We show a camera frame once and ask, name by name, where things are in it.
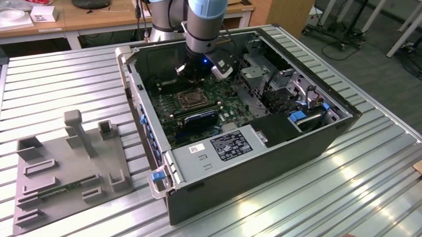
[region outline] aluminum extrusion table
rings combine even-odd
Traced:
[[[172,226],[146,180],[150,167],[114,54],[120,45],[13,58],[0,79],[0,236],[13,235],[17,139],[65,136],[62,112],[71,108],[83,112],[86,129],[103,119],[120,125],[137,191],[25,236],[422,234],[422,182],[412,167],[422,158],[421,135],[286,31],[264,29],[364,112],[322,156]]]

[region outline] black side panel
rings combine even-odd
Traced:
[[[188,220],[317,158],[357,119],[359,117],[348,118],[336,126],[328,127],[168,196],[172,225]]]

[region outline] black cable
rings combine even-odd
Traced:
[[[416,67],[420,69],[420,71],[422,71],[422,68],[420,67],[420,65],[417,64],[417,62],[412,59],[412,57],[409,57],[409,54],[407,54],[407,57],[409,58],[409,60],[412,61],[412,63],[416,65]]]
[[[140,40],[144,40],[142,36],[141,36],[141,27],[140,27],[140,19],[141,19],[141,7],[140,7],[140,0],[137,0],[137,7],[136,7],[136,18],[137,18],[137,33],[138,33],[138,38]]]
[[[150,36],[149,34],[149,29],[148,29],[148,22],[146,22],[146,15],[145,15],[145,7],[144,5],[141,4],[141,13],[142,13],[142,16],[144,16],[144,20],[145,20],[145,37],[148,38]]]
[[[420,70],[420,73],[421,73],[421,66],[417,64],[417,62],[412,59],[412,57],[409,56],[409,54],[404,51],[401,51],[401,53],[404,53],[407,55],[407,58],[412,61],[412,63],[416,65],[416,67],[419,68]],[[399,58],[400,58],[400,61],[401,61],[401,64],[403,64],[403,67],[404,69],[407,70],[407,72],[413,75],[419,80],[422,80],[421,76],[419,75],[419,73],[413,72],[412,69],[409,69],[405,65],[405,57],[401,57],[400,56],[400,52],[399,52]]]
[[[150,10],[150,6],[149,6],[149,4],[146,4],[146,6],[148,6],[148,10],[149,10],[150,17],[152,17],[152,16],[153,16],[153,13],[152,13],[152,10]]]
[[[339,15],[341,14],[341,11],[344,10],[344,6],[345,6],[347,2],[348,2],[348,0],[344,1],[341,8],[339,9],[339,12],[337,12],[336,17],[335,17],[336,21],[337,21]]]
[[[236,40],[234,40],[234,38],[233,38],[232,32],[230,32],[229,29],[226,28],[225,23],[222,23],[222,27],[224,27],[224,29],[226,30],[228,34],[229,34],[229,38],[228,38],[224,34],[221,34],[221,35],[222,35],[222,37],[224,37],[225,39],[228,39],[228,40],[230,40],[230,41],[233,42],[233,45],[234,45],[234,47],[236,47],[236,52],[232,53],[232,52],[229,52],[229,50],[226,50],[226,49],[224,49],[224,48],[222,48],[222,50],[226,51],[226,52],[229,52],[232,55],[234,55],[236,58],[237,58],[237,60],[238,60],[240,63],[242,64],[242,66],[244,66],[244,67],[248,67],[246,63],[244,62],[244,60],[241,60],[241,58],[240,58],[240,56],[238,56],[238,44],[237,44],[237,42],[236,42]]]
[[[401,63],[403,63],[403,67],[404,67],[404,69],[407,70],[407,72],[408,72],[411,75],[413,75],[419,80],[422,80],[422,78],[420,78],[420,76],[416,75],[416,74],[407,68],[405,63],[404,63],[404,60],[401,60]]]
[[[97,38],[97,37],[99,37],[99,35],[101,35],[101,33],[98,33],[98,35],[97,36],[86,36],[87,38]]]
[[[336,43],[339,43],[339,41],[336,41],[336,42],[333,42],[333,43],[329,43],[325,47],[322,47],[322,49],[321,49],[321,53],[329,58],[329,59],[333,59],[333,60],[336,60],[336,61],[344,61],[344,60],[347,60],[352,55],[355,55],[359,51],[360,51],[360,49],[357,49],[352,54],[349,54],[345,58],[333,58],[333,57],[331,57],[326,53],[325,53],[325,48],[328,48],[331,45],[335,45]]]
[[[99,42],[94,41],[93,39],[87,38],[86,36],[82,36],[82,38],[85,38],[87,41],[91,41],[91,42],[93,42],[93,43],[95,43],[98,46],[106,46],[106,45],[109,45],[109,44],[110,44],[111,39],[113,39],[113,36],[114,36],[114,32],[111,32],[110,39],[109,39],[107,43],[105,43],[105,44],[102,44],[102,43],[99,43]]]
[[[173,4],[173,0],[170,0],[170,3],[169,3],[168,18],[169,18],[169,25],[170,25],[170,28],[174,30],[174,26],[173,26],[172,20],[170,20],[170,8],[172,8],[172,4]]]

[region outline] white box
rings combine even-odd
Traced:
[[[58,11],[55,6],[35,6],[31,11],[34,22],[55,22],[58,19]]]
[[[17,21],[0,21],[0,31],[17,30],[21,28],[33,27],[33,20],[30,14],[26,12],[26,16]]]

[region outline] metal bracket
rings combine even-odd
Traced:
[[[164,179],[164,184],[166,189],[160,191],[158,185],[156,184],[156,182],[153,181],[153,174],[157,172],[165,172],[166,173],[166,178]],[[166,193],[170,192],[170,190],[176,189],[174,186],[170,185],[170,169],[168,167],[168,165],[162,165],[158,169],[150,171],[149,175],[148,175],[148,180],[149,180],[149,184],[150,184],[150,188],[152,188],[152,193],[156,199],[162,199],[166,197]]]

